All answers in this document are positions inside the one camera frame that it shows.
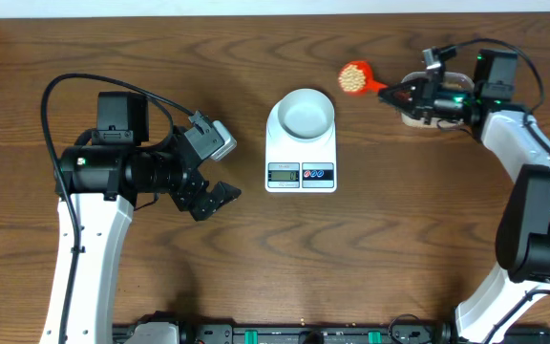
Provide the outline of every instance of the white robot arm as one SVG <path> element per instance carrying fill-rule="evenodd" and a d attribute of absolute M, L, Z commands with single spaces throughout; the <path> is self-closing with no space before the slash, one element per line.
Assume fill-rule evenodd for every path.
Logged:
<path fill-rule="evenodd" d="M 98 97 L 96 129 L 87 130 L 59 159 L 48 130 L 47 106 L 53 87 L 68 78 L 113 83 L 134 93 L 104 92 Z M 170 132 L 160 143 L 149 139 L 148 101 L 170 120 Z M 182 110 L 192 127 L 175 126 L 161 102 Z M 236 146 L 219 121 L 211 121 L 166 98 L 139 87 L 99 75 L 61 75 L 42 98 L 42 128 L 53 158 L 56 193 L 61 197 L 59 245 L 53 291 L 42 344 L 113 342 L 112 318 L 120 252 L 137 210 L 138 193 L 171 196 L 179 211 L 196 221 L 209 218 L 235 201 L 241 190 L 209 181 L 199 172 L 207 159 L 219 161 Z M 166 323 L 137 327 L 137 343 L 177 343 L 177 326 Z"/>
<path fill-rule="evenodd" d="M 442 85 L 445 61 L 478 42 L 512 50 L 481 50 L 472 92 Z M 542 82 L 529 57 L 489 38 L 424 52 L 426 78 L 391 86 L 379 98 L 413 119 L 441 118 L 466 124 L 475 140 L 494 152 L 515 187 L 497 231 L 497 263 L 477 291 L 455 309 L 451 333 L 439 343 L 497 343 L 533 304 L 550 294 L 550 140 L 531 112 L 544 100 Z M 518 55 L 534 73 L 540 102 L 529 110 L 511 102 Z"/>
<path fill-rule="evenodd" d="M 534 117 L 525 118 L 519 111 L 499 111 L 489 115 L 485 121 L 481 141 L 496 154 L 513 182 L 517 180 L 523 165 L 542 165 L 550 168 L 550 153 L 536 141 L 526 126 L 531 125 L 542 142 L 550 147 L 550 141 L 536 125 Z M 508 328 L 532 305 L 546 294 L 538 294 L 524 303 L 497 329 L 489 342 L 485 342 L 490 331 L 521 302 L 529 291 L 550 290 L 550 283 L 523 281 L 514 283 L 508 271 L 498 263 L 481 283 L 475 293 L 455 309 L 455 327 L 458 336 L 474 343 L 499 343 Z"/>

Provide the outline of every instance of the beans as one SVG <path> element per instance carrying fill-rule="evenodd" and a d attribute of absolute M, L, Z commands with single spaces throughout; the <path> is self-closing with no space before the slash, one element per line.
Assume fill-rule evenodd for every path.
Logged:
<path fill-rule="evenodd" d="M 364 72 L 358 69 L 355 65 L 349 65 L 339 75 L 339 85 L 345 92 L 357 92 L 364 88 L 367 84 L 367 79 Z"/>

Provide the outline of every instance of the kitchen scale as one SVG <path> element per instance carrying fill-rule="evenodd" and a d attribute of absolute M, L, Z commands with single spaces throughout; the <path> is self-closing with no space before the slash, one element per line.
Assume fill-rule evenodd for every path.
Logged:
<path fill-rule="evenodd" d="M 271 110 L 266 122 L 264 187 L 268 192 L 334 192 L 334 107 L 321 92 L 300 89 Z"/>

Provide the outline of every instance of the green connector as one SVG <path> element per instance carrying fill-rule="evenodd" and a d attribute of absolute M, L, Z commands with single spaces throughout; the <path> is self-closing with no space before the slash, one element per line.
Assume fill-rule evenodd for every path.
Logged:
<path fill-rule="evenodd" d="M 258 331 L 245 331 L 245 344 L 258 344 Z"/>
<path fill-rule="evenodd" d="M 369 344 L 381 344 L 381 333 L 378 331 L 369 332 Z"/>

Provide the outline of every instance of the wood grain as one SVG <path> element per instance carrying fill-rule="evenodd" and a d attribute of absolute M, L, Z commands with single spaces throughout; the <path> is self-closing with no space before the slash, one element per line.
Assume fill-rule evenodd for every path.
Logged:
<path fill-rule="evenodd" d="M 155 310 L 239 323 L 446 318 L 495 262 L 512 185 L 467 136 L 407 127 L 375 97 L 346 97 L 336 75 L 367 59 L 394 83 L 422 68 L 422 49 L 476 36 L 518 44 L 535 60 L 547 90 L 537 117 L 550 138 L 550 14 L 0 20 L 0 342 L 37 341 L 46 318 L 58 223 L 38 104 L 68 72 L 120 78 L 201 109 L 239 143 L 202 168 L 242 189 L 237 202 L 203 223 L 166 198 L 135 215 L 116 322 Z M 475 53 L 463 52 L 452 70 L 469 74 Z M 266 118 L 301 87 L 335 102 L 332 195 L 264 191 Z M 94 125 L 97 92 L 114 89 L 76 80 L 57 88 L 50 123 L 59 152 Z M 518 100 L 536 98 L 519 67 Z M 150 120 L 159 140 L 166 120 Z M 523 321 L 550 325 L 550 298 Z"/>

